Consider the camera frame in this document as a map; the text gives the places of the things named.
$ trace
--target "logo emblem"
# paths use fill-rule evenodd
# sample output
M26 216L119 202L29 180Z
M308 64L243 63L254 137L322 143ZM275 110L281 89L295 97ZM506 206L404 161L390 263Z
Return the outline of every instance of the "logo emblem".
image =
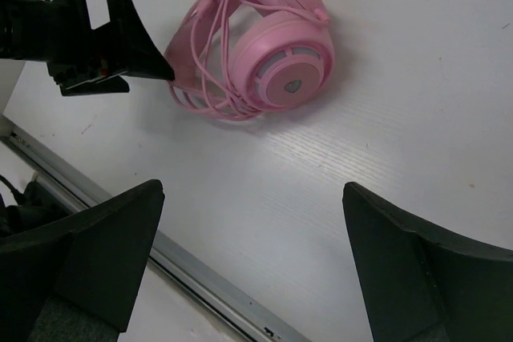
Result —
M301 81L300 79L288 82L287 84L285 84L285 91L289 92L290 94L295 94L301 88L302 84L303 81Z

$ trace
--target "pink cord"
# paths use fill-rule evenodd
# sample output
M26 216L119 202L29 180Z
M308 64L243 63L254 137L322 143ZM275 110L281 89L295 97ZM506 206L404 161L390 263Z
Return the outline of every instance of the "pink cord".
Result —
M187 12L180 28L184 27L193 18L196 18L192 24L191 40L190 44L192 47L192 57L194 59L197 68L201 73L201 88L200 90L194 91L190 89L183 89L177 86L173 82L169 82L172 97L175 101L182 106L185 110L191 111L199 115L207 115L216 119L227 119L233 121L244 121L252 119L260 115L263 111L259 110L253 104L242 98L237 92L235 86L232 84L229 74L229 24L228 24L228 4L230 0L220 0L219 8L216 11L215 18L212 23L208 35L207 45L204 48L203 58L200 58L200 54L196 52L196 38L197 38L197 27L201 20L202 11L206 10L213 0L198 0L191 9ZM319 27L326 27L329 24L329 20L322 17L322 13L312 14L306 10L298 10L289 6L263 6L261 4L253 3L248 0L239 0L246 6L251 6L255 9L267 10L267 11L288 11L295 14L305 20L308 20L312 24ZM212 46L212 40L215 34L216 24L220 19L220 34L221 34L221 69L223 74L223 82L216 79L208 71L208 57ZM219 88L223 93L224 97L217 97L212 95L208 91L208 82L211 82L213 86ZM185 103L179 98L176 93L176 89L180 90L184 96Z

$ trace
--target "headset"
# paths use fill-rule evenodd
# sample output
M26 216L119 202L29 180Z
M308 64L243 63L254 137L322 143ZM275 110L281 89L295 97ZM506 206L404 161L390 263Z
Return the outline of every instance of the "headset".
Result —
M241 5L263 18L229 52L228 19ZM298 107L332 73L328 26L322 0L197 0L164 54L176 75L172 96L188 111L233 121ZM222 81L208 70L219 30Z

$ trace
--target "tabletop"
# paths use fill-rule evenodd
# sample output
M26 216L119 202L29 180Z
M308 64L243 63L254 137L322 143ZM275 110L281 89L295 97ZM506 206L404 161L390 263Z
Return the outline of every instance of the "tabletop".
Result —
M104 24L105 0L87 1ZM194 0L133 1L164 51ZM513 3L325 4L336 69L295 111L211 121L137 78L127 95L65 99L27 63L4 114L112 194L161 179L160 230L311 340L370 342L345 183L513 247Z

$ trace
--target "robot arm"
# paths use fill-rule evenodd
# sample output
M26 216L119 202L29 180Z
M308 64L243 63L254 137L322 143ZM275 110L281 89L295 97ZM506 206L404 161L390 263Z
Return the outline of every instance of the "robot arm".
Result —
M0 58L45 62L64 96L128 92L120 75L174 80L131 0L107 0L91 29L86 0L0 0Z

